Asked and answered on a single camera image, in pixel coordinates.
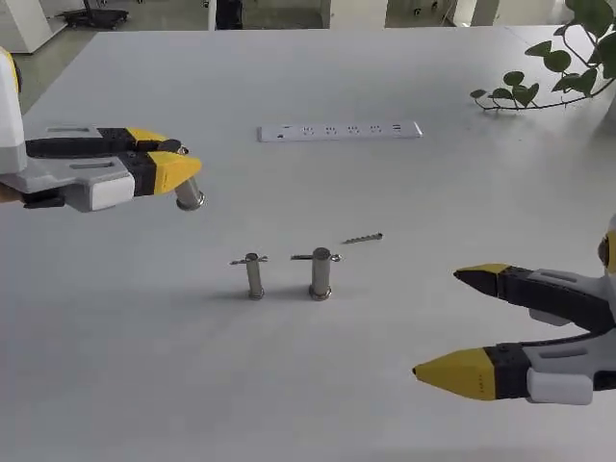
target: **floor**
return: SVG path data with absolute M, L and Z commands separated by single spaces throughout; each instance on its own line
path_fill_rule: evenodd
M 442 14 L 423 9 L 417 16 L 397 6 L 387 12 L 386 27 L 439 26 Z M 203 31 L 208 28 L 207 9 L 202 0 L 109 0 L 107 8 L 128 10 L 129 21 L 119 31 Z M 246 29 L 319 29 L 318 11 L 311 9 L 259 8 L 255 0 L 244 1 Z M 23 75 L 21 108 L 25 114 L 58 78 L 64 68 L 94 37 L 96 31 L 64 29 L 34 55 L 18 55 Z

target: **table surface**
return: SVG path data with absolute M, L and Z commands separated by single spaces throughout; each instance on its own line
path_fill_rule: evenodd
M 468 93 L 552 28 L 99 34 L 28 127 L 141 126 L 204 163 L 174 197 L 0 220 L 3 462 L 518 462 L 613 455 L 616 393 L 588 407 L 465 400 L 410 369 L 578 332 L 457 282 L 504 261 L 600 275 L 615 209 L 613 98 L 483 114 Z M 266 144 L 262 124 L 416 119 L 420 140 Z M 375 232 L 379 243 L 342 247 Z M 307 297 L 328 246 L 333 296 Z M 267 254 L 244 298 L 231 260 Z

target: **plant stem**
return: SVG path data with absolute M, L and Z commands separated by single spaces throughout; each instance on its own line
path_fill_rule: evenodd
M 562 42 L 565 44 L 565 46 L 567 47 L 567 49 L 568 49 L 569 51 L 571 51 L 574 55 L 576 55 L 576 56 L 577 56 L 577 58 L 578 58 L 580 61 L 582 61 L 586 67 L 588 67 L 588 68 L 590 69 L 590 68 L 591 68 L 591 65 L 590 65 L 590 64 L 589 64 L 586 60 L 584 60 L 584 59 L 583 59 L 583 58 L 579 55 L 579 53 L 578 53 L 576 50 L 574 50 L 574 49 L 573 49 L 573 48 L 569 45 L 569 43 L 567 42 L 567 38 L 566 38 L 566 36 L 567 36 L 567 31 L 569 30 L 569 28 L 570 28 L 570 27 L 571 27 L 571 24 L 568 24 L 568 25 L 565 27 L 565 30 L 564 30 L 564 32 L 563 32 L 563 34 L 562 34 Z
M 544 106 L 538 106 L 537 103 L 535 103 L 534 101 L 531 101 L 531 103 L 533 104 L 532 107 L 525 107 L 525 108 L 518 108 L 518 107 L 507 107 L 507 106 L 501 106 L 499 103 L 497 103 L 496 101 L 494 101 L 494 98 L 492 98 L 494 104 L 496 106 L 493 107 L 487 107 L 487 106 L 483 106 L 482 104 L 480 104 L 477 100 L 475 100 L 475 103 L 484 111 L 494 111 L 494 110 L 504 110 L 504 111 L 529 111 L 532 109 L 548 109 L 548 108 L 556 108 L 558 106 L 567 106 L 568 104 L 572 104 L 572 103 L 577 103 L 578 101 L 583 101 L 584 99 L 591 99 L 594 98 L 595 96 L 600 95 L 601 93 L 603 93 L 610 85 L 612 85 L 614 82 L 616 82 L 616 79 L 610 79 L 607 81 L 607 83 L 605 85 L 603 85 L 600 89 L 598 89 L 597 91 L 595 91 L 594 93 L 590 93 L 590 95 L 588 96 L 581 96 L 579 98 L 575 98 L 575 99 L 571 99 L 569 101 L 561 101 L 560 103 L 553 103 L 553 104 L 546 104 Z
M 584 29 L 584 32 L 586 33 L 586 36 L 588 37 L 588 39 L 590 40 L 590 42 L 593 44 L 593 46 L 597 46 L 597 40 L 595 38 L 593 38 L 593 36 L 590 35 L 590 32 L 588 32 L 586 29 Z

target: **socket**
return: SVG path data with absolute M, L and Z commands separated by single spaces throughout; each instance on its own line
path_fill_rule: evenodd
M 424 134 L 417 122 L 326 123 L 271 125 L 259 127 L 260 142 L 340 141 L 420 138 Z

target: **chair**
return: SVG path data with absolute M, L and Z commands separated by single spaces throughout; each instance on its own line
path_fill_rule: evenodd
M 84 9 L 60 14 L 70 27 L 91 27 L 94 29 L 115 30 L 117 25 L 126 22 L 128 12 L 125 10 L 95 10 L 90 0 L 84 0 Z

